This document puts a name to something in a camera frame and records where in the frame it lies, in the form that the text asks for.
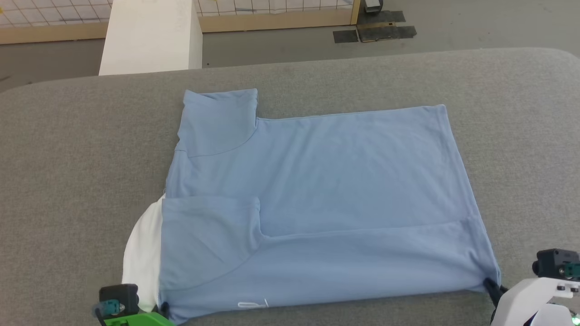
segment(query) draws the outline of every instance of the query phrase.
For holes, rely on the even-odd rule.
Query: wooden frame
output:
[[[350,25],[352,11],[346,9],[315,10],[275,15],[212,16],[199,17],[198,19],[201,31],[204,33],[279,30],[283,28]]]
[[[0,29],[0,44],[105,38],[108,23],[16,27]]]
[[[277,30],[322,26],[355,25],[361,0],[353,0],[353,10],[316,10],[276,15],[243,15],[199,17],[201,31]],[[0,44],[71,41],[107,36],[108,23],[16,27],[0,29]]]

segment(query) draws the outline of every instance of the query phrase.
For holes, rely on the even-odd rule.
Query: floor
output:
[[[385,0],[383,8],[402,10],[417,36],[335,44],[333,31],[353,27],[205,34],[204,67],[521,46],[580,57],[579,0]],[[103,44],[98,39],[0,46],[0,92],[97,75]]]

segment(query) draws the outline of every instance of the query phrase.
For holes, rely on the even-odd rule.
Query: wire grid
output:
[[[114,0],[0,0],[0,28],[108,21]]]
[[[352,10],[353,0],[194,0],[198,16],[260,15],[312,10]]]

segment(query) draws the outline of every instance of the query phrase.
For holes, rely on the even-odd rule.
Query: folded t-shirt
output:
[[[499,284],[445,106],[263,119],[255,89],[184,103],[161,204],[175,323]]]

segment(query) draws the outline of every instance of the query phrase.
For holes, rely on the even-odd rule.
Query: white pillar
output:
[[[192,0],[115,0],[99,75],[201,68],[200,23]]]

